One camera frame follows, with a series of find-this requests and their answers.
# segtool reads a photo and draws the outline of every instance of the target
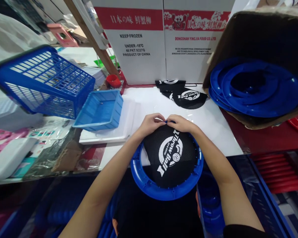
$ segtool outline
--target cardboard box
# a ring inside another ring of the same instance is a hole
[[[202,83],[234,0],[164,0],[168,80]]]
[[[208,94],[213,68],[227,58],[261,59],[288,69],[298,78],[298,8],[259,8],[230,19],[209,64],[203,89]],[[249,129],[275,126],[298,116],[298,106],[275,118],[230,113]]]
[[[163,0],[91,2],[128,84],[166,80]]]

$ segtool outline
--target person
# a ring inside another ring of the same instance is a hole
[[[165,125],[165,121],[177,131],[191,133],[201,148],[219,187],[226,225],[224,238],[269,237],[264,232],[239,177],[222,152],[194,123],[179,115],[170,115],[166,120],[159,113],[145,116],[139,129],[103,168],[59,237],[97,237],[106,208],[138,145],[147,135]],[[128,191],[129,189],[124,190],[125,196],[128,196]],[[149,198],[138,191],[125,200],[122,198],[118,215],[113,219],[118,238],[203,237],[194,191],[168,202]]]

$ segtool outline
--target red cup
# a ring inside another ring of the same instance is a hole
[[[117,75],[115,74],[111,74],[108,75],[106,78],[106,81],[110,84],[110,86],[112,86],[113,88],[119,88],[122,83],[120,82],[120,80],[118,79]]]

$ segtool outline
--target red table surface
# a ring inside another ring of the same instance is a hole
[[[221,111],[243,152],[266,154],[298,150],[298,130],[288,122],[261,130],[249,130],[226,111]]]

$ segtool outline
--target light blue plastic tray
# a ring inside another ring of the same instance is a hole
[[[91,92],[73,127],[87,131],[117,128],[123,102],[119,90]]]

